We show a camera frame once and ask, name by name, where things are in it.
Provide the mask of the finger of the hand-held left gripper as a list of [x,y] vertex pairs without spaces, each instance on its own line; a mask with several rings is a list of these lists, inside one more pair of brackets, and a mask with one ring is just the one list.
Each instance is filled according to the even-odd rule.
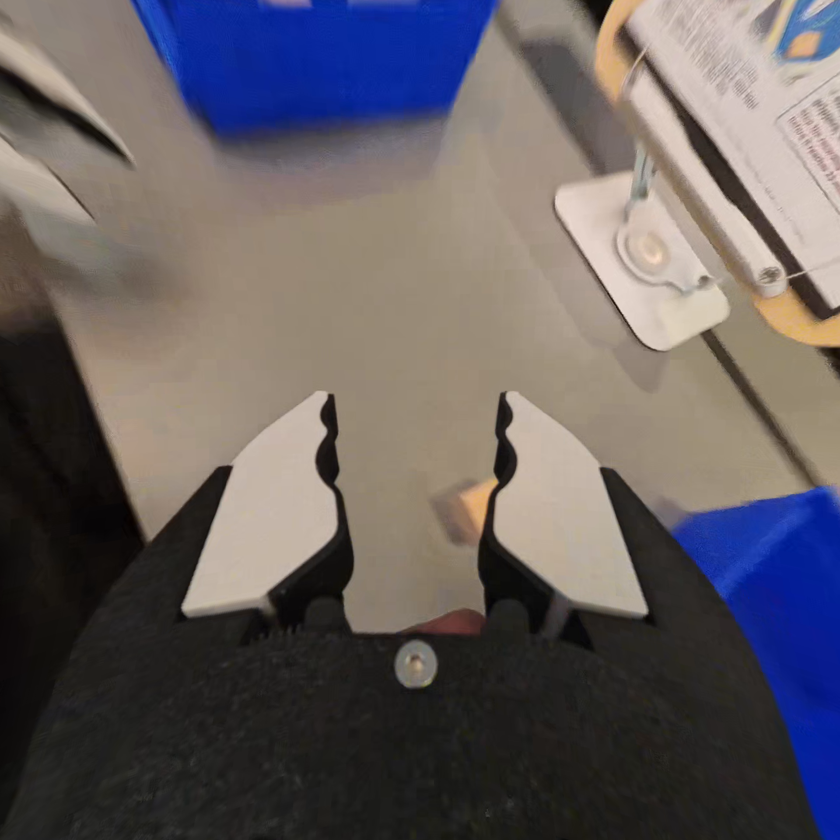
[[123,161],[134,167],[130,150],[77,86],[46,52],[15,29],[2,29],[2,81],[24,99],[55,114]]
[[53,171],[18,152],[5,138],[1,139],[1,194],[20,209],[38,211],[73,224],[96,224]]

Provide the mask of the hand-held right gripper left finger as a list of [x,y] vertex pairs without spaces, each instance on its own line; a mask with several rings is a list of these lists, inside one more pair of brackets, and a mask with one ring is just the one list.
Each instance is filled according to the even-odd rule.
[[188,619],[258,612],[283,628],[343,602],[354,571],[334,395],[314,392],[236,456],[182,601]]

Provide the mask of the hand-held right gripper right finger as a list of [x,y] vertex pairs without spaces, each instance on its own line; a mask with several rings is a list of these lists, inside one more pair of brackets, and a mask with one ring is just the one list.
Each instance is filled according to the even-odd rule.
[[561,635],[575,612],[642,620],[649,608],[602,466],[519,392],[500,394],[496,486],[478,547],[486,615],[502,602],[526,627]]

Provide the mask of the wooden cube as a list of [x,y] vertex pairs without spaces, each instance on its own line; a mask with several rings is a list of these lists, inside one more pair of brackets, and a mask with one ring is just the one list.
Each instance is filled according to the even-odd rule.
[[475,547],[483,533],[496,478],[467,479],[431,496],[429,503],[447,540],[456,546]]

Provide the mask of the blue plastic bin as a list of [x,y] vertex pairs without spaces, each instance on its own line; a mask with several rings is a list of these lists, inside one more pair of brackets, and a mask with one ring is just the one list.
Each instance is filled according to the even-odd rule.
[[672,531],[749,640],[823,838],[839,838],[839,506],[834,488],[688,515]]
[[185,106],[217,136],[452,109],[491,1],[134,1]]

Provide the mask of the person's black pants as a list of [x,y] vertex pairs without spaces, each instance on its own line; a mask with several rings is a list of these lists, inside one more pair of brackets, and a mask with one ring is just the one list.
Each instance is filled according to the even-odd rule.
[[2,821],[78,634],[144,544],[60,324],[3,326]]

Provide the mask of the white tablet stand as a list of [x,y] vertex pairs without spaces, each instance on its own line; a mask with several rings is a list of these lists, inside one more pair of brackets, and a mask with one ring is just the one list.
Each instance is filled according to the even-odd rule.
[[838,350],[838,2],[611,2],[595,75],[777,332]]

